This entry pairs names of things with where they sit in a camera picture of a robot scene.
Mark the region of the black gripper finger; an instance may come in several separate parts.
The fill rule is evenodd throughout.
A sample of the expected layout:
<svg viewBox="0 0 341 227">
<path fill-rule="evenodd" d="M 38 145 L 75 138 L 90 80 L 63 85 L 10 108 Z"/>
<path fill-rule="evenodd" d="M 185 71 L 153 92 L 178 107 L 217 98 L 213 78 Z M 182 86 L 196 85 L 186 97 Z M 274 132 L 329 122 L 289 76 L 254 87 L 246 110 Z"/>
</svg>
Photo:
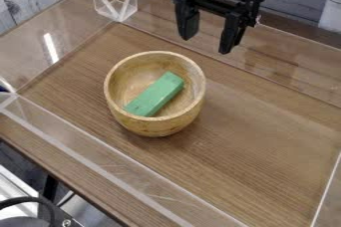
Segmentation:
<svg viewBox="0 0 341 227">
<path fill-rule="evenodd" d="M 198 32 L 200 11 L 192 0 L 174 0 L 177 29 L 188 41 Z"/>
<path fill-rule="evenodd" d="M 242 15 L 236 12 L 228 13 L 218 47 L 218 51 L 224 55 L 229 54 L 233 47 L 240 44 L 244 32 L 245 25 L 242 21 Z"/>
</svg>

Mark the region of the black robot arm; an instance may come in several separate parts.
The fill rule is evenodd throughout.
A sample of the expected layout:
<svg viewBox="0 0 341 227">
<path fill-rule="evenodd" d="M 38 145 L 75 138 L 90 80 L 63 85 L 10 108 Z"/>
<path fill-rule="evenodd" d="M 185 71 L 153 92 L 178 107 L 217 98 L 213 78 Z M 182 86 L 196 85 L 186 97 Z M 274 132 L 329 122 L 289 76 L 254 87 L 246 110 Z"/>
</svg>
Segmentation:
<svg viewBox="0 0 341 227">
<path fill-rule="evenodd" d="M 248 27 L 260 20 L 260 7 L 265 0 L 171 0 L 177 30 L 188 41 L 200 29 L 200 11 L 204 10 L 225 19 L 218 51 L 225 55 L 240 45 Z"/>
</svg>

